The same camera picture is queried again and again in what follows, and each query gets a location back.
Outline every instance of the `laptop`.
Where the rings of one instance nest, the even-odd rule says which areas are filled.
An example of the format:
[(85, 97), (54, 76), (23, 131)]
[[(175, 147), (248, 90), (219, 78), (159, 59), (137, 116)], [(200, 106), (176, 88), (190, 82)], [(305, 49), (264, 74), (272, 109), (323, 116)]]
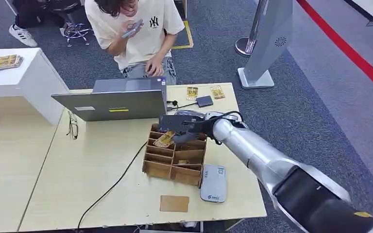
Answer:
[(52, 97), (84, 121), (158, 118), (166, 114), (166, 83), (159, 79), (97, 80), (92, 93)]

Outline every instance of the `long hair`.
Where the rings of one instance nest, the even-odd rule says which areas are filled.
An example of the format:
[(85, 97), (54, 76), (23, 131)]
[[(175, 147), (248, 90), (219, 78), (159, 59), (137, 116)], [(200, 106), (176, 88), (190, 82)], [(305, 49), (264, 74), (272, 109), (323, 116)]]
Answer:
[(110, 14), (112, 17), (117, 17), (121, 6), (126, 3), (128, 0), (95, 0), (98, 4), (99, 9), (107, 14)]

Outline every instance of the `yellow label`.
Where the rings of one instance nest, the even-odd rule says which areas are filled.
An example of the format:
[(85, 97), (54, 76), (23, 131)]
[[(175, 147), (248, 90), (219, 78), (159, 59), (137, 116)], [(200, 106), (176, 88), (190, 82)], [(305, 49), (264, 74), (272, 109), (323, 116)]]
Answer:
[(355, 212), (354, 215), (360, 216), (360, 217), (372, 217), (367, 212)]
[(129, 109), (109, 109), (109, 112), (110, 113), (114, 113), (114, 112), (128, 112)]

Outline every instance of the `robotic arm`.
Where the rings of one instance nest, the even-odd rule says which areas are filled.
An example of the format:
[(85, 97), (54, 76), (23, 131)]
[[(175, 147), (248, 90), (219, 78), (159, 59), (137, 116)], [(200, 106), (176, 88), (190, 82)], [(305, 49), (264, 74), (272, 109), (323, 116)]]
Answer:
[(313, 166), (274, 148), (232, 115), (161, 116), (165, 130), (204, 133), (224, 143), (261, 181), (277, 212), (299, 232), (373, 233), (373, 217), (351, 205), (348, 192)]

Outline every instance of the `white sneaker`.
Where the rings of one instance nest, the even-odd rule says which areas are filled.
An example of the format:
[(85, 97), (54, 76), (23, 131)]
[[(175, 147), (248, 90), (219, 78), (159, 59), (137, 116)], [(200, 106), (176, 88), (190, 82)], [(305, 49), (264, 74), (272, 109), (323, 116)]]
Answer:
[(69, 28), (70, 26), (72, 26), (72, 25), (73, 25), (72, 23), (66, 22), (66, 23), (65, 23), (65, 26), (64, 26), (63, 28), (59, 28), (59, 30), (61, 31), (61, 35), (62, 35), (63, 37), (66, 37), (66, 35), (65, 35), (65, 30), (66, 30), (67, 28)]
[(29, 34), (28, 30), (22, 29), (15, 24), (11, 25), (9, 33), (29, 47), (36, 47), (38, 45), (38, 43), (32, 38), (31, 34)]

